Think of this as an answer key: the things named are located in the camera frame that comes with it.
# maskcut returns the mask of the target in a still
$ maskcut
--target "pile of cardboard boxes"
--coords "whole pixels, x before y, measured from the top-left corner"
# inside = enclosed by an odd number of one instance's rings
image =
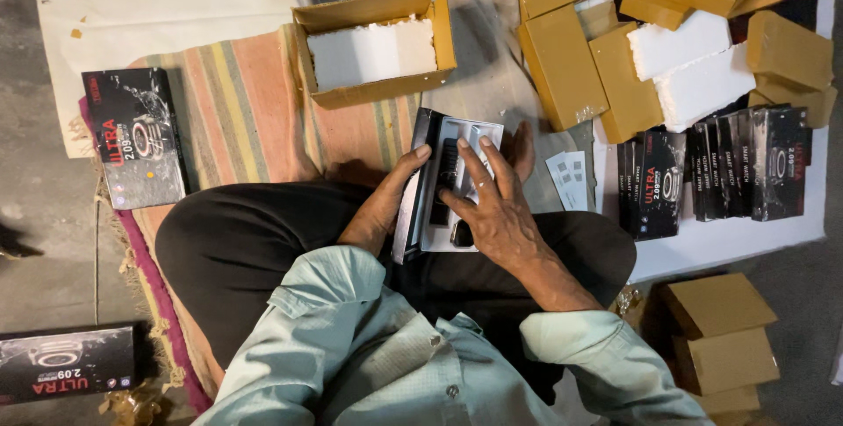
[[[781,0],[620,0],[620,12],[648,23],[645,26],[657,27],[655,32],[670,40],[667,34],[681,31],[683,23],[696,13],[703,12],[715,20],[720,19],[728,34],[727,19],[778,1]],[[699,106],[702,105],[701,99],[713,98],[709,105],[711,108],[703,105],[705,108],[689,109],[685,111],[688,118],[668,125],[669,130],[681,131],[755,88],[753,80],[758,81],[758,88],[753,91],[754,103],[786,101],[804,106],[808,108],[811,127],[827,124],[831,104],[836,97],[836,91],[830,86],[830,40],[785,18],[770,18],[767,15],[774,14],[772,11],[761,11],[753,17],[748,43],[732,45],[727,37],[729,42],[721,46],[722,49],[690,55],[689,61],[666,69],[670,72],[660,75],[660,79],[657,76],[654,83],[654,76],[642,77],[636,71],[638,60],[633,61],[627,34],[636,31],[638,25],[635,22],[618,22],[615,0],[519,2],[522,24],[518,36],[524,60],[544,112],[557,131],[599,116],[609,143],[621,143],[635,137],[639,131],[662,124],[666,119],[672,123],[669,116],[679,110],[665,108],[666,105],[680,105],[684,100],[691,106]],[[767,35],[764,33],[767,31],[776,32],[775,45],[763,46],[759,51],[754,43],[759,35]],[[810,52],[795,55],[794,62],[783,64],[789,56],[798,54],[804,43],[807,43]],[[712,73],[718,72],[712,72],[712,69],[722,68],[726,72],[735,67],[734,60],[740,60],[740,72],[747,84],[733,88],[732,94],[736,95],[723,94],[728,101],[720,105],[717,96],[711,94],[727,85],[715,81],[716,75]],[[700,72],[686,68],[689,66],[698,68]],[[786,67],[796,67],[796,72],[801,74],[784,75]],[[806,84],[801,78],[803,74],[822,78]],[[704,87],[707,80],[711,80],[710,90]],[[721,80],[729,83],[734,82],[736,77],[723,76]]]
[[[681,328],[673,339],[676,385],[718,425],[746,424],[760,409],[755,386],[779,378],[764,332],[775,313],[743,274],[669,284],[663,297]]]

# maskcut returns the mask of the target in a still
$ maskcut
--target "man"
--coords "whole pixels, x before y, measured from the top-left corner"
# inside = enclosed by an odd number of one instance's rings
[[[469,224],[476,254],[378,262],[427,145],[371,194],[241,184],[180,202],[156,251],[227,367],[197,424],[558,423],[545,403],[563,365],[586,408],[616,422],[711,424],[605,310],[635,264],[631,239],[593,213],[530,214],[521,191],[535,161],[529,125],[511,164],[480,143],[494,180],[458,142],[479,203],[439,193]]]

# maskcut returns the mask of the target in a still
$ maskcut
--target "man's right hand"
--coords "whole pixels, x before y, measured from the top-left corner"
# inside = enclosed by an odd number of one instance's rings
[[[479,203],[474,205],[447,189],[439,192],[442,201],[469,224],[477,249],[521,281],[546,311],[602,310],[542,239],[521,190],[520,174],[488,137],[480,137],[479,142],[495,172],[495,180],[468,141],[457,141],[459,156],[475,183]]]

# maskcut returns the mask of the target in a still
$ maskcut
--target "logo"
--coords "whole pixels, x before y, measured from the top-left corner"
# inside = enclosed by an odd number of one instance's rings
[[[100,85],[97,83],[97,77],[92,76],[88,82],[91,87],[91,99],[97,105],[103,103],[102,95],[100,95]]]

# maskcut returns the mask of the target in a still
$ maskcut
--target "light green shirt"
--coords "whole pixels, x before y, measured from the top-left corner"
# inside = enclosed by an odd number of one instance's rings
[[[302,255],[195,424],[560,424],[458,314],[431,325],[370,253]],[[607,311],[533,314],[525,352],[570,365],[585,407],[621,424],[713,424],[662,359]]]

